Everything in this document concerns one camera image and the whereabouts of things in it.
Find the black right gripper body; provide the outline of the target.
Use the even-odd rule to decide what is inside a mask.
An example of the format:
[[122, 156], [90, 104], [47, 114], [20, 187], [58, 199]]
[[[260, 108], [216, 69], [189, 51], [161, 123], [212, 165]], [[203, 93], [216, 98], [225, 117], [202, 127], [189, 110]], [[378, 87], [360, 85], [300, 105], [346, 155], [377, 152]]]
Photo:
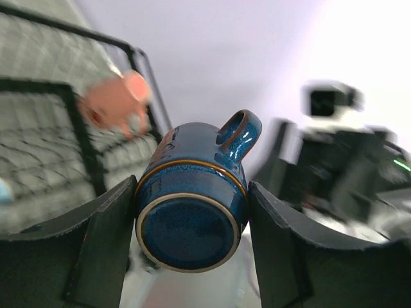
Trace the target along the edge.
[[304, 132], [297, 162], [280, 157], [292, 123], [276, 122], [272, 147], [253, 180], [296, 210], [305, 207], [342, 220], [367, 221], [373, 207], [405, 210], [410, 163], [384, 128]]

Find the light blue mug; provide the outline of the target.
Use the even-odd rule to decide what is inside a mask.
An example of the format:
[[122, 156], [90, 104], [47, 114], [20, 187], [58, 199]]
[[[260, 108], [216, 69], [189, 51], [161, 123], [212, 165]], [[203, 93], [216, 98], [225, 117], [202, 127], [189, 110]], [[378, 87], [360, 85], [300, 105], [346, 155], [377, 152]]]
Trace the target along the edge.
[[10, 185], [3, 180], [2, 178], [0, 179], [0, 203], [1, 204], [7, 204], [12, 202], [14, 199], [12, 189]]

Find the pink mug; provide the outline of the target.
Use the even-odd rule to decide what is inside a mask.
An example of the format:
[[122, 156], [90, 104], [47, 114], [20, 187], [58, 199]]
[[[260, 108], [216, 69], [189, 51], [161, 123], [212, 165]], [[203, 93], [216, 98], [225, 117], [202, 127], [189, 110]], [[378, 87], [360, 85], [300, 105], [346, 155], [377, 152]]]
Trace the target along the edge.
[[92, 86], [77, 99], [76, 106], [84, 119], [96, 128], [118, 126], [125, 137], [131, 139], [134, 135], [128, 124], [134, 114], [139, 119], [138, 133], [147, 132], [150, 97], [151, 91], [144, 77], [136, 71], [128, 71]]

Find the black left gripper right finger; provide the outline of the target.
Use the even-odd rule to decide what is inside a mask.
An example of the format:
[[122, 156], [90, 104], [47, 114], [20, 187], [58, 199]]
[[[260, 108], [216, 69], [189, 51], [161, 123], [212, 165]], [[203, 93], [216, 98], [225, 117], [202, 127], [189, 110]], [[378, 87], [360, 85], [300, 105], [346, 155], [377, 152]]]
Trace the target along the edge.
[[377, 244], [325, 227], [249, 184], [263, 307], [409, 307], [410, 240]]

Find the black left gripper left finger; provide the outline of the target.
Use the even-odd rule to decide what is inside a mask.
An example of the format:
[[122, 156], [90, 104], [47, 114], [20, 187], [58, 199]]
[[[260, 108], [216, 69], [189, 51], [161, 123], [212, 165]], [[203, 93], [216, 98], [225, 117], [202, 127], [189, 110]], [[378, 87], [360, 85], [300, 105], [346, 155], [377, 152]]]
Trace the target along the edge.
[[1, 307], [119, 307], [136, 187], [131, 176], [55, 219], [1, 235]]

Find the dark blue glazed mug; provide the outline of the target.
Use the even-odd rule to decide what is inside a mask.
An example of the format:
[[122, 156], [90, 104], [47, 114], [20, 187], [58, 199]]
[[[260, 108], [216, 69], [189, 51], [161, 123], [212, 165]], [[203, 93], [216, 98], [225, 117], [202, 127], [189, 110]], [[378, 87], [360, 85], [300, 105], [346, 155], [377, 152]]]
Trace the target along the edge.
[[249, 220], [242, 160], [262, 131], [250, 110], [221, 128], [186, 123], [169, 131], [135, 193], [143, 253], [173, 271], [213, 270], [235, 253]]

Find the black wire dish rack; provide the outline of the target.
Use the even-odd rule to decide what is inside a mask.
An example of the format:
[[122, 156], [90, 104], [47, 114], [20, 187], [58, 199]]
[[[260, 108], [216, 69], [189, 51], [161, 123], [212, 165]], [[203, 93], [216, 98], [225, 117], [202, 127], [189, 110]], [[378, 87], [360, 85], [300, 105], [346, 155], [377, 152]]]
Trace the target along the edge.
[[76, 108], [88, 87], [128, 70], [148, 81], [146, 54], [128, 43], [1, 2], [1, 178], [14, 199], [1, 204], [1, 231], [18, 233], [102, 195], [130, 175], [140, 176], [162, 135], [153, 114], [133, 139], [119, 128], [100, 130]]

